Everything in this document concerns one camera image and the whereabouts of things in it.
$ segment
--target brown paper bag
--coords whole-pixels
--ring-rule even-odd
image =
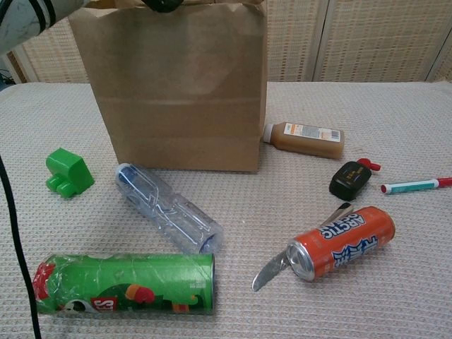
[[[97,1],[105,9],[70,17],[118,161],[257,171],[265,3],[190,0],[156,13],[130,0],[119,9],[118,2]]]

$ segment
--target clear plastic bottle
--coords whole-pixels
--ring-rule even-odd
[[[216,253],[222,242],[222,227],[150,170],[121,164],[116,183],[122,194],[144,216],[157,224],[185,253]]]

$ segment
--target brown juice bottle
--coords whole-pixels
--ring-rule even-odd
[[[339,159],[344,149],[344,132],[338,129],[292,124],[266,124],[263,141],[277,149]]]

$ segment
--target cable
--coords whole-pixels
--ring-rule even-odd
[[[49,28],[51,28],[57,21],[57,16],[55,15],[54,4],[51,0],[44,0],[44,4],[47,7],[47,12],[49,12]]]
[[[9,183],[6,169],[0,156],[0,177],[5,190],[6,201],[8,202],[9,218],[11,220],[11,233],[13,234],[14,248],[16,249],[17,259],[19,261],[20,270],[22,271],[25,286],[27,287],[28,299],[30,301],[31,320],[33,322],[33,332],[36,339],[41,339],[40,323],[37,317],[37,308],[35,300],[35,291],[31,283],[30,274],[27,269],[27,262],[23,255],[22,244],[20,243],[19,228],[17,223],[16,205],[14,204],[13,191]]]
[[[5,85],[15,85],[16,82],[14,82],[14,79],[10,76],[5,76],[0,72],[0,81],[3,82]]]
[[[3,76],[5,79],[12,79],[13,78],[12,76],[6,76],[5,74],[3,74],[1,72],[1,69],[0,69],[0,76]]]
[[[11,5],[13,0],[2,0],[0,1],[0,25],[3,19],[5,18],[6,12],[8,11],[9,6]]]
[[[44,32],[45,24],[46,24],[44,12],[42,11],[42,8],[41,8],[40,4],[37,2],[37,0],[28,0],[28,1],[30,2],[33,9],[35,10],[36,17],[40,22],[40,34],[41,34],[42,32]]]

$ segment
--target plastic wrap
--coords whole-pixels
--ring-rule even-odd
[[[213,254],[53,255],[37,269],[37,310],[213,313]]]

